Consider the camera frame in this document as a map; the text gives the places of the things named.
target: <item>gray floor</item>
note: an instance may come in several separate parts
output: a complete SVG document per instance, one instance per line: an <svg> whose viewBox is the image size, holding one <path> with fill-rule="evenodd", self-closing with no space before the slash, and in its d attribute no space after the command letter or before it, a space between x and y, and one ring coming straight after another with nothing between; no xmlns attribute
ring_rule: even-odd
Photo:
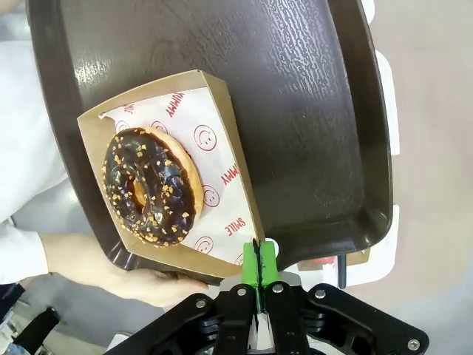
<svg viewBox="0 0 473 355"><path fill-rule="evenodd" d="M431 339L428 354L473 354L473 1L375 4L373 39L391 63L398 102L401 155L393 159L393 174L400 234L393 272L348 291L424 329ZM67 188L38 197L17 220L31 223L36 204L44 214L37 216L41 228L50 227L46 214L52 213L64 222L61 229L87 231L77 205L70 213L62 205L64 219L46 208L57 198L73 198ZM53 304L65 315L65 332L97 344L160 313L60 277L37 281L27 299L36 305L24 312Z"/></svg>

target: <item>person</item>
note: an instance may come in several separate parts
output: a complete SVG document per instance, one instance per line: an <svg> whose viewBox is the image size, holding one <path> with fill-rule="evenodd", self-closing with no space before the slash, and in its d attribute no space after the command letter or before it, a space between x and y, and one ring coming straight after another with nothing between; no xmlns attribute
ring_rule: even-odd
<svg viewBox="0 0 473 355"><path fill-rule="evenodd" d="M2 0L0 16L17 0ZM0 42L0 284L59 273L126 299L166 307L207 285L153 270L124 271L97 240L82 234L17 229L11 219L28 200L67 178L56 145L31 41Z"/></svg>

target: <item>dark brown tray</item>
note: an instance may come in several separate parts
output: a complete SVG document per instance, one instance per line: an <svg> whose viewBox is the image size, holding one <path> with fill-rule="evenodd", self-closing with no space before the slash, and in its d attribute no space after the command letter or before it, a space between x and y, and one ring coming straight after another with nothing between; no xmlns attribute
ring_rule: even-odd
<svg viewBox="0 0 473 355"><path fill-rule="evenodd" d="M392 219L389 136L358 0L42 0L29 17L72 184L104 252L130 254L102 201L77 117L192 69L228 83L256 201L279 267L368 248ZM203 280L203 275L193 275Z"/></svg>

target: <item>donut hole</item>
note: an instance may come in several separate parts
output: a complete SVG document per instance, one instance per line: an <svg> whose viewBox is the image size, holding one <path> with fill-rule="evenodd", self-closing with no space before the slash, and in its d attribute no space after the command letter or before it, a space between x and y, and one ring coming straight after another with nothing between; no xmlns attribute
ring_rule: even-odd
<svg viewBox="0 0 473 355"><path fill-rule="evenodd" d="M143 211L146 206L146 200L148 199L145 187L138 179L133 179L132 190L133 194L135 194L138 207L140 207L141 211Z"/></svg>

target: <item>hand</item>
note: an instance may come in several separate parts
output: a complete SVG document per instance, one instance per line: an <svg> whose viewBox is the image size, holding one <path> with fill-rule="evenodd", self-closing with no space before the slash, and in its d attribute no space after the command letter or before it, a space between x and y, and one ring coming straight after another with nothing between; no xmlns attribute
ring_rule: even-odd
<svg viewBox="0 0 473 355"><path fill-rule="evenodd" d="M205 283L177 279L159 271L124 271L106 258L94 237L83 234L42 234L40 237L50 272L83 285L103 288L122 298L166 307L207 289Z"/></svg>

